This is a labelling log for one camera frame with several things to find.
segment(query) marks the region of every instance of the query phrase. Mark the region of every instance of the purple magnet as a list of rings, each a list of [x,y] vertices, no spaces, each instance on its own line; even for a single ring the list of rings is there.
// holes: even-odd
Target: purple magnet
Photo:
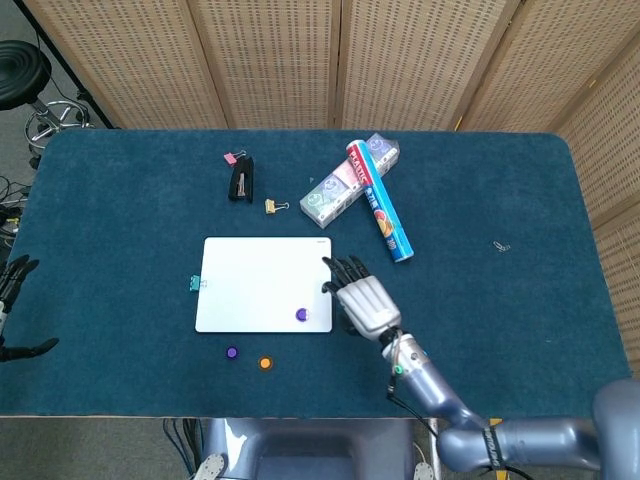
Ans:
[[[306,322],[308,320],[308,316],[307,316],[307,309],[306,308],[299,308],[298,311],[296,312],[296,318],[298,320],[300,320],[301,322]]]
[[[227,358],[233,360],[238,356],[238,349],[236,347],[227,348]]]

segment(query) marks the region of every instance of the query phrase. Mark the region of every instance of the orange magnet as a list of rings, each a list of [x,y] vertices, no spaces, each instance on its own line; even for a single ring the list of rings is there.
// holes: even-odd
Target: orange magnet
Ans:
[[[271,368],[273,368],[273,359],[267,356],[260,357],[258,365],[260,366],[260,370],[266,372],[267,370],[271,370]]]

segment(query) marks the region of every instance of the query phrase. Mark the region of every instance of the teal felt tabletop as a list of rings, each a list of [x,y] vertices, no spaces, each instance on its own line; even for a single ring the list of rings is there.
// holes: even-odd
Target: teal felt tabletop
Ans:
[[[357,254],[383,282],[470,408],[587,415],[599,387],[630,373],[566,144],[549,134],[381,133],[400,145],[384,177],[415,250],[400,264],[365,198],[325,230],[298,206],[371,132],[56,135],[12,253],[40,265],[4,334],[8,346],[60,343],[0,365],[0,414],[406,416],[385,399],[380,346],[347,335],[338,306],[330,334],[194,329],[189,284],[206,237],[326,235],[334,255]],[[255,161],[253,204],[227,198],[223,155],[243,149]],[[291,208],[268,216],[265,198]],[[398,394],[416,405],[406,388]]]

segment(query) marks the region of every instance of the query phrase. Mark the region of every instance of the woven panel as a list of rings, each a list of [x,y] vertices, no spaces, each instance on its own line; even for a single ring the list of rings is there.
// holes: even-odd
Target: woven panel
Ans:
[[[640,375],[640,216],[596,244],[629,364]]]
[[[230,124],[330,126],[339,2],[190,0],[190,5]]]
[[[508,0],[353,0],[343,19],[341,126],[447,128],[494,30],[506,27],[503,13],[513,8]]]
[[[638,0],[530,1],[464,128],[545,130],[620,48],[640,19]]]
[[[560,127],[589,216],[640,192],[640,42]]]
[[[119,126],[225,128],[184,1],[25,3]]]

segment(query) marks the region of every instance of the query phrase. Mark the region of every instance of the stapler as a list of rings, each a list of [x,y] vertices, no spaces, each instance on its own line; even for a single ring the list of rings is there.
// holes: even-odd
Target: stapler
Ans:
[[[229,184],[229,200],[248,200],[253,203],[253,159],[239,157],[233,167]]]

